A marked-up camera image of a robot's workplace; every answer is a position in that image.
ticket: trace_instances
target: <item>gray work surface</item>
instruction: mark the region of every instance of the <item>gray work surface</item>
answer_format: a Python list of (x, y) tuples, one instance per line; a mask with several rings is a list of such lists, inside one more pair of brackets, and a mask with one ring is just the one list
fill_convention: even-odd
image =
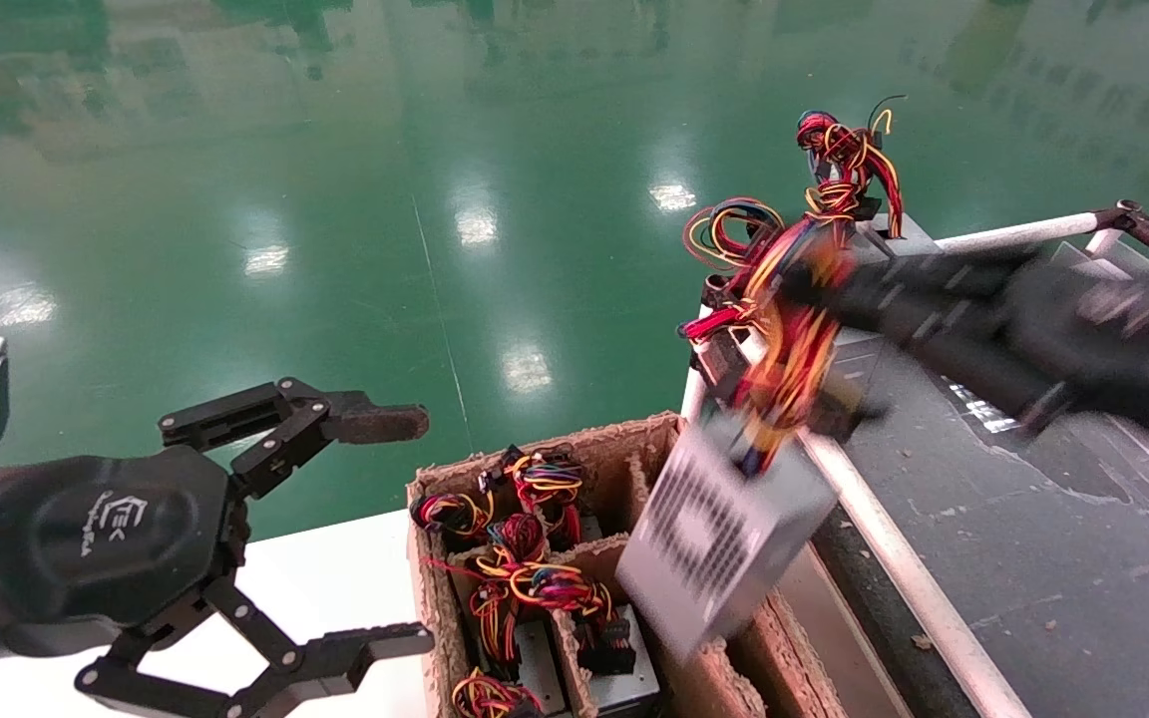
[(845, 449), (1031, 713), (1149, 715), (1149, 437), (1028, 442), (879, 340), (838, 358), (889, 408)]

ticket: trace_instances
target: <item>white pipe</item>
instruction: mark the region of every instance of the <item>white pipe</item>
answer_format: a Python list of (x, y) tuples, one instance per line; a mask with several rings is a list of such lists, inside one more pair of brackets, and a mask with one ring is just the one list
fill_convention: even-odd
[[(699, 318), (702, 319), (707, 315), (712, 312), (712, 308), (707, 304), (699, 304)], [(707, 350), (707, 342), (694, 347), (694, 353), (702, 354)], [(689, 368), (688, 372), (685, 372), (685, 394), (680, 396), (680, 415), (687, 422), (696, 423), (699, 422), (700, 415), (703, 412), (703, 400), (707, 399), (707, 383), (703, 381), (702, 375), (699, 373), (699, 369)]]
[(1104, 252), (1112, 248), (1117, 241), (1120, 241), (1120, 237), (1125, 232), (1118, 231), (1117, 229), (1106, 227), (1103, 231), (1095, 231), (1093, 233), (1093, 239), (1089, 240), (1089, 245), (1085, 246), (1085, 254), (1089, 257), (1097, 258)]
[(1007, 246), (1034, 245), (1036, 241), (1059, 239), (1073, 236), (1073, 233), (1088, 233), (1097, 229), (1097, 215), (1081, 213), (1066, 217), (1041, 219), (1039, 223), (1013, 224), (1011, 227), (1000, 227), (994, 229), (994, 231), (963, 233), (961, 237), (940, 239), (938, 246), (947, 254), (1002, 249)]
[(889, 580), (933, 641), (934, 649), (970, 696), (978, 715), (981, 718), (1032, 718), (849, 456), (830, 438), (807, 431), (800, 435), (805, 453), (835, 487), (854, 526), (880, 559), (880, 566), (885, 568)]

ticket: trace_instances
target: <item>silver power supply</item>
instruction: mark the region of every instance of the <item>silver power supply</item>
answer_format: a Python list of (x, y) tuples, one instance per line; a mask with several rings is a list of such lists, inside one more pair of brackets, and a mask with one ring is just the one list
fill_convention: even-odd
[(747, 623), (834, 508), (834, 488), (792, 449), (745, 477), (742, 420), (717, 412), (671, 450), (616, 576), (678, 659)]
[(571, 718), (566, 710), (565, 690), (553, 661), (553, 642), (548, 639), (547, 622), (520, 624), (514, 632), (517, 641), (517, 677), (520, 685), (539, 701), (543, 718)]
[(658, 677), (641, 635), (641, 624), (631, 605), (620, 605), (616, 610), (629, 623), (629, 644), (638, 654), (638, 663), (631, 673), (620, 677), (593, 677), (587, 687), (596, 701), (600, 718), (642, 718), (650, 715), (658, 698)]

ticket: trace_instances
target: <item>power supply unit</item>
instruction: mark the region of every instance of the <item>power supply unit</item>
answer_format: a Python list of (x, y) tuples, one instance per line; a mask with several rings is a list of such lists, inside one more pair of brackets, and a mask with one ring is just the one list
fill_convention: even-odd
[(751, 478), (735, 468), (746, 453), (738, 415), (691, 424), (619, 559), (633, 605), (683, 661), (753, 616), (835, 505), (793, 450)]

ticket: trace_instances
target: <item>black wire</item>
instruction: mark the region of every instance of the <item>black wire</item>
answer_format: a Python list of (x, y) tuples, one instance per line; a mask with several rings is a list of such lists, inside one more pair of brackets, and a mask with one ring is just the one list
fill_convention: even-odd
[(874, 108), (872, 108), (872, 114), (866, 115), (866, 129), (872, 129), (872, 119), (876, 118), (876, 113), (879, 113), (880, 106), (888, 102), (889, 100), (907, 100), (907, 94), (890, 94), (889, 96), (886, 96), (885, 100), (880, 100), (879, 102), (877, 102)]

